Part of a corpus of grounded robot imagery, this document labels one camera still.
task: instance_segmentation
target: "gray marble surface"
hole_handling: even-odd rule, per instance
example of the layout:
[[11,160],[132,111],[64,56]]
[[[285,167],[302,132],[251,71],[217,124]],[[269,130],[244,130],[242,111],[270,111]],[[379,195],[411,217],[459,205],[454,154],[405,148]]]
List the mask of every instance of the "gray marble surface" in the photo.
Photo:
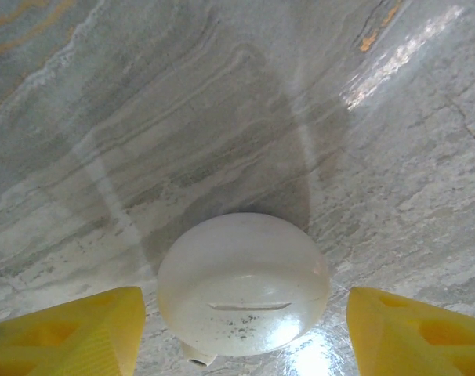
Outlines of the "gray marble surface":
[[[182,359],[156,272],[264,212],[333,294],[287,349]],[[142,287],[138,375],[356,375],[348,290],[475,316],[475,0],[0,1],[0,320]]]

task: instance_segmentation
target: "marble floor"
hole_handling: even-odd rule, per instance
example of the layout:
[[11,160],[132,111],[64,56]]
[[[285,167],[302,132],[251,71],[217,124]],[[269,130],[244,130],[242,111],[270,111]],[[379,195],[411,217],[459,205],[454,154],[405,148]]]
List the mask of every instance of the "marble floor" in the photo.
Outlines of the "marble floor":
[[[242,211],[311,235],[333,292],[290,347],[202,371],[156,273]],[[123,285],[139,376],[357,375],[355,285],[475,316],[475,0],[0,0],[0,320]]]

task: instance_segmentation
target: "marble veining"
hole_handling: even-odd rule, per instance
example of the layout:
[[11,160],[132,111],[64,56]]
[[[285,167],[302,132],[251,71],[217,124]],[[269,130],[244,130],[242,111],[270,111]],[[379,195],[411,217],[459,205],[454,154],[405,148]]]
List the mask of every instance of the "marble veining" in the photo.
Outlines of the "marble veining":
[[[182,359],[170,244],[264,212],[327,255],[288,348]],[[356,375],[349,289],[475,316],[475,0],[0,1],[0,320],[142,287],[136,374]]]

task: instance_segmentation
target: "white plastic object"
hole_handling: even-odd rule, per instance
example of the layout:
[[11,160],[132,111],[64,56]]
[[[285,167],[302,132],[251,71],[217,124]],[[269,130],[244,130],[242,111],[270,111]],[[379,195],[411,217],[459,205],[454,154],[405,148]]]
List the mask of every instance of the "white plastic object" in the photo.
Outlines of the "white plastic object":
[[278,349],[325,310],[328,267],[302,230],[269,215],[210,219],[170,248],[158,274],[158,305],[192,363],[216,354]]

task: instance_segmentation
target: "yellow plastic object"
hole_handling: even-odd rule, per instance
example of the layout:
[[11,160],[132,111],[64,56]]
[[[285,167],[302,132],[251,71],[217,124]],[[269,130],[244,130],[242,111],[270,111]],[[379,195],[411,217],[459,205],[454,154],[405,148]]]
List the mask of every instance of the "yellow plastic object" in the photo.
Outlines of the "yellow plastic object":
[[0,376],[133,375],[145,305],[121,287],[0,323]]
[[369,287],[346,318],[361,376],[475,376],[475,318]]

